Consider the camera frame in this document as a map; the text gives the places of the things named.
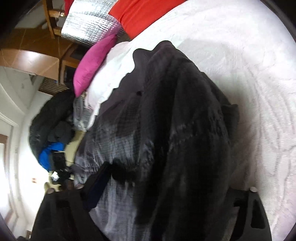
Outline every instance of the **red cloth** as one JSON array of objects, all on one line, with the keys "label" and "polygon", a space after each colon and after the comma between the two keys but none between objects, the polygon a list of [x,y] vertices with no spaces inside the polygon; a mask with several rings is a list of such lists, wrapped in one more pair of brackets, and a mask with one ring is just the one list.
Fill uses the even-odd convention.
[{"label": "red cloth", "polygon": [[65,1],[65,15],[67,16],[69,14],[70,7],[72,6],[72,3],[74,0],[64,0]]},{"label": "red cloth", "polygon": [[109,14],[115,17],[131,39],[186,0],[119,0]]}]

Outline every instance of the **magenta cushion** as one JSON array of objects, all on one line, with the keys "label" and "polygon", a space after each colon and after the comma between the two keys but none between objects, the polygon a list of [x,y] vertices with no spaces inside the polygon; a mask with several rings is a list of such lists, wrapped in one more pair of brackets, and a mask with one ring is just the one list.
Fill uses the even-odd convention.
[{"label": "magenta cushion", "polygon": [[115,46],[117,36],[112,34],[92,46],[80,61],[73,79],[74,92],[79,97],[85,91],[94,74],[100,68],[110,49]]}]

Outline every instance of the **white bedsheet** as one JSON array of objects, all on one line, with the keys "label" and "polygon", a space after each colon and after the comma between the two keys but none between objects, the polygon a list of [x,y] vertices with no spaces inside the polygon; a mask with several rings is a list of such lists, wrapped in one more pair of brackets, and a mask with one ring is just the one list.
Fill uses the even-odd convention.
[{"label": "white bedsheet", "polygon": [[88,90],[94,115],[133,70],[133,51],[163,40],[239,105],[232,186],[259,189],[273,241],[282,241],[296,222],[296,43],[260,0],[188,0],[110,51]]}]

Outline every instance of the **blue cloth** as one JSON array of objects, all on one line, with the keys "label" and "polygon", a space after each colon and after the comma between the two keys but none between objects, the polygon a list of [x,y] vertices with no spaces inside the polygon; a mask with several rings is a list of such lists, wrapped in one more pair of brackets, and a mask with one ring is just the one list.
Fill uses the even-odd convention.
[{"label": "blue cloth", "polygon": [[47,146],[39,155],[38,162],[39,164],[48,172],[51,171],[50,163],[49,163],[49,154],[51,150],[63,151],[65,149],[65,144],[61,142],[55,142],[49,146]]}]

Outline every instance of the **plastic bag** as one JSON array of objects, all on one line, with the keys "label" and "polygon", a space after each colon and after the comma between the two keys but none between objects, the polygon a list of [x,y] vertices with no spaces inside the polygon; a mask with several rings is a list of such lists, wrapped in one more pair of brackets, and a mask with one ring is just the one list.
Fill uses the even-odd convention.
[{"label": "plastic bag", "polygon": [[84,95],[74,99],[73,102],[73,122],[77,131],[87,131],[87,125],[91,116],[91,109],[84,106]]}]

